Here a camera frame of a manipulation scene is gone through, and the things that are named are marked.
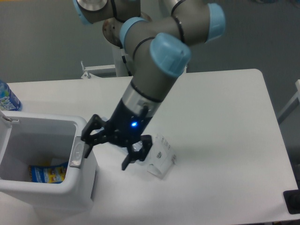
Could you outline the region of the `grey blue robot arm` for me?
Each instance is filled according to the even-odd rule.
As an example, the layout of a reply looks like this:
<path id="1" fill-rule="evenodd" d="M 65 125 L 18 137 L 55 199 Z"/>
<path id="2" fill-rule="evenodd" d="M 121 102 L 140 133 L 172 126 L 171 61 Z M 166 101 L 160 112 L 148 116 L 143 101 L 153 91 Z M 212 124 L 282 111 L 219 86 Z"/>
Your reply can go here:
<path id="1" fill-rule="evenodd" d="M 94 24 L 107 19 L 121 23 L 117 36 L 135 65 L 132 80 L 111 118 L 93 115 L 81 140 L 87 158 L 95 145 L 111 143 L 127 149 L 122 163 L 144 161 L 152 147 L 145 135 L 156 111 L 191 59 L 190 46 L 214 40 L 225 31 L 225 13 L 216 3 L 201 0 L 167 0 L 168 17 L 158 22 L 142 18 L 138 0 L 75 0 L 82 20 Z"/>

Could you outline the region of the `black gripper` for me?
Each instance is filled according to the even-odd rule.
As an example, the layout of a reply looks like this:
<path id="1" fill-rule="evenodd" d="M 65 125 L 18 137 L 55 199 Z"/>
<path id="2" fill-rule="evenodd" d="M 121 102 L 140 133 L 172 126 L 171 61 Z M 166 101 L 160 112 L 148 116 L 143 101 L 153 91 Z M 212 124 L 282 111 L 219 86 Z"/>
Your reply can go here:
<path id="1" fill-rule="evenodd" d="M 128 154 L 121 165 L 123 171 L 130 163 L 144 161 L 152 147 L 152 136 L 142 134 L 152 119 L 147 116 L 149 110 L 148 105 L 143 105 L 135 114 L 120 101 L 109 120 L 92 115 L 81 134 L 81 140 L 85 143 L 84 158 L 89 157 L 95 145 L 109 142 L 127 148 Z M 133 144 L 139 141 L 142 147 L 134 151 Z"/>

